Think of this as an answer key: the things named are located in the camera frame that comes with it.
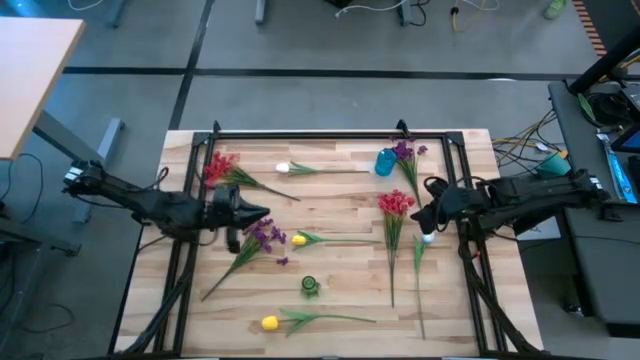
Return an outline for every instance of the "artificial flower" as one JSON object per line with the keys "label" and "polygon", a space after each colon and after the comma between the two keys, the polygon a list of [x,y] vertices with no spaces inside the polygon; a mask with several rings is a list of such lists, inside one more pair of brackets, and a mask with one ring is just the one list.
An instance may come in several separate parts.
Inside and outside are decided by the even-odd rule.
{"label": "artificial flower", "polygon": [[276,191],[262,183],[259,183],[256,179],[251,177],[246,171],[242,170],[235,164],[237,157],[235,155],[221,156],[219,152],[213,154],[213,160],[211,164],[204,169],[204,173],[207,180],[207,186],[213,187],[216,182],[223,180],[230,184],[237,184],[255,189],[261,189],[273,194],[284,196],[291,200],[300,201],[300,199]]}

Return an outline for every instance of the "wooden table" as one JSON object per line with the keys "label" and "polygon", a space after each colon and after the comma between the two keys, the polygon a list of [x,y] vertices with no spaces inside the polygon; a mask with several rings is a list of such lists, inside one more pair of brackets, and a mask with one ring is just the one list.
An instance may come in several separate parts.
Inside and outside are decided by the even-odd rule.
{"label": "wooden table", "polygon": [[[487,130],[465,130],[467,154],[473,175],[499,176]],[[170,168],[163,190],[180,191],[185,180],[192,132],[167,134],[160,166]],[[419,161],[419,177],[446,178],[441,145],[427,145]],[[382,240],[382,213],[376,196],[409,187],[395,171],[390,177],[371,174],[322,174],[285,177],[275,164],[296,161],[315,168],[371,170],[386,140],[236,140],[217,141],[222,154],[239,154],[239,164],[256,179],[287,194],[295,202],[270,193],[243,189],[249,202],[271,208],[271,217],[291,237],[304,230],[326,237]],[[461,170],[456,163],[457,173]],[[420,189],[427,203],[430,195]],[[225,250],[224,234],[198,251],[185,333],[184,356],[292,357],[292,356],[464,356],[477,355],[462,261],[457,254],[455,226],[438,234],[422,261],[421,297],[427,339],[418,322],[413,270],[412,235],[418,224],[406,221],[396,262],[396,307],[390,305],[388,265],[383,244],[318,244],[293,252],[292,245],[276,246],[276,256],[288,256],[285,267],[274,262],[249,264],[231,275],[206,301],[200,299],[228,269],[233,256]],[[157,238],[146,229],[141,244]],[[201,242],[214,239],[204,232]],[[517,244],[503,239],[487,243],[498,300],[527,339],[541,348]],[[146,248],[137,257],[121,322],[116,350],[129,346],[158,309],[164,287],[170,241]],[[306,300],[300,294],[305,275],[321,283],[320,297]],[[278,315],[278,308],[317,313],[362,316],[378,320],[361,323],[317,320],[285,338],[286,326],[265,332],[260,321]],[[488,312],[484,322],[493,344]],[[169,322],[175,321],[175,314]]]}

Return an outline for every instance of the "white flower bud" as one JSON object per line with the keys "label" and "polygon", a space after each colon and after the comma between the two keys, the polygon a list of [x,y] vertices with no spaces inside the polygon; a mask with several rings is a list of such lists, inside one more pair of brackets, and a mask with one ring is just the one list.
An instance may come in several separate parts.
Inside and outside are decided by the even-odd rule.
{"label": "white flower bud", "polygon": [[433,243],[433,240],[436,238],[436,232],[432,232],[431,234],[423,234],[422,235],[422,242],[425,243],[425,245],[431,245],[431,243]]}
{"label": "white flower bud", "polygon": [[278,165],[276,165],[276,171],[282,174],[286,174],[289,172],[289,164],[287,163],[280,163]]}

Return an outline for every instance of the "desk leg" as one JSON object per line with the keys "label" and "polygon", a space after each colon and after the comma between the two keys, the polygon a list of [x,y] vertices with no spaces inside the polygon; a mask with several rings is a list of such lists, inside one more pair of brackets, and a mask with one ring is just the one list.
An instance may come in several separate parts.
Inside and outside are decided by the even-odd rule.
{"label": "desk leg", "polygon": [[261,25],[264,22],[264,9],[267,6],[267,0],[256,0],[256,24]]}
{"label": "desk leg", "polygon": [[111,26],[114,29],[120,27],[122,22],[122,16],[124,15],[124,9],[129,5],[129,0],[116,0],[113,5],[113,13],[111,15]]}
{"label": "desk leg", "polygon": [[[111,119],[97,151],[89,147],[82,139],[74,135],[46,111],[43,111],[40,115],[40,119],[38,119],[38,123],[33,128],[33,132],[73,160],[94,160],[106,165],[112,153],[111,150],[113,149],[113,144],[116,141],[118,132],[123,128],[124,123],[122,120]],[[90,205],[81,203],[78,208],[76,208],[73,221],[86,223],[89,220],[89,215]]]}
{"label": "desk leg", "polygon": [[400,6],[400,14],[402,14],[402,19],[400,19],[400,24],[402,26],[409,26],[413,21],[413,15],[411,14],[411,1],[407,0],[402,3]]}
{"label": "desk leg", "polygon": [[79,244],[73,244],[40,232],[32,227],[22,225],[7,219],[0,218],[0,234],[6,235],[8,241],[25,241],[51,246],[54,249],[62,250],[67,255],[75,256],[80,251]]}

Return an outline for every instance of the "gray floor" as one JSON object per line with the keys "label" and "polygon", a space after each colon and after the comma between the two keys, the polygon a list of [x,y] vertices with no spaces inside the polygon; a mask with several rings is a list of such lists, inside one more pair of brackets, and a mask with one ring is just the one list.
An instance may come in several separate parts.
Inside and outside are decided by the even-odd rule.
{"label": "gray floor", "polygon": [[[74,1],[78,6],[87,2]],[[184,67],[205,0],[133,0],[117,30],[107,26],[112,1],[83,13],[70,11],[64,0],[37,3],[48,16],[88,20],[72,65]],[[547,3],[542,0],[503,0],[499,11],[483,14],[476,27],[457,35],[451,31],[453,1],[448,0],[432,0],[425,7],[423,28],[400,28],[394,13],[351,11],[336,20],[333,8],[320,1],[269,3],[267,23],[257,28],[254,0],[217,0],[198,66],[580,73],[596,60],[573,7],[548,22],[540,17]],[[462,11],[461,21],[468,20],[471,10]],[[154,178],[181,79],[64,75],[46,108],[94,145],[111,117],[122,118],[127,129],[110,169],[143,185]],[[227,129],[389,128],[403,118],[414,128],[482,127],[501,137],[549,109],[544,81],[196,77],[180,128],[209,129],[214,120]],[[555,124],[543,134],[562,141]],[[77,239],[83,250],[76,258],[53,256],[24,320],[31,327],[55,325],[60,314],[47,304],[61,303],[74,311],[76,323],[44,335],[16,330],[10,353],[43,352],[46,359],[102,355],[140,227],[128,214],[112,209],[96,209],[89,224],[72,225],[74,202],[60,193],[69,161],[36,136],[24,151],[45,164],[44,197],[33,225]],[[7,164],[2,166],[0,174]],[[16,218],[34,200],[34,169],[29,159],[15,166],[7,203]],[[0,189],[4,185],[0,180]],[[541,247],[524,256],[545,348],[562,355],[636,358],[639,341],[610,339],[597,321],[562,312],[559,305],[572,267],[555,248]]]}

